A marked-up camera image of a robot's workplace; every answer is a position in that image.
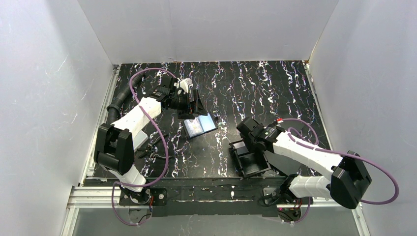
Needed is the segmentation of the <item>black plastic tray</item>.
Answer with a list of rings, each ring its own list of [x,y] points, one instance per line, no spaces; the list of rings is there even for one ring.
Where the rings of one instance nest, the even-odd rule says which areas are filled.
[[[265,172],[271,170],[271,166],[269,165],[264,152],[248,150],[247,154],[236,156],[234,152],[236,148],[246,147],[243,140],[229,143],[229,146],[243,178],[263,175]]]

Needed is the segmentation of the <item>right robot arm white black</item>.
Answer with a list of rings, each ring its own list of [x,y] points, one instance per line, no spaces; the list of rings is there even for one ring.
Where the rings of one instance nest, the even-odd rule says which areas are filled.
[[[277,123],[264,126],[250,117],[241,121],[237,130],[250,151],[269,151],[288,157],[319,173],[318,176],[310,177],[289,175],[276,193],[283,201],[321,197],[332,199],[345,208],[354,209],[372,183],[364,162],[351,152],[332,153],[328,149],[296,138]]]

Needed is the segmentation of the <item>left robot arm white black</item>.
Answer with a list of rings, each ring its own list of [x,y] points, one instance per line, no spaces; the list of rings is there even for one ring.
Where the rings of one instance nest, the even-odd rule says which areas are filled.
[[[136,137],[163,110],[177,112],[178,119],[195,119],[208,113],[190,78],[162,79],[128,114],[111,124],[100,125],[97,133],[94,161],[114,174],[122,186],[139,193],[146,179],[134,166],[134,152],[139,143]]]

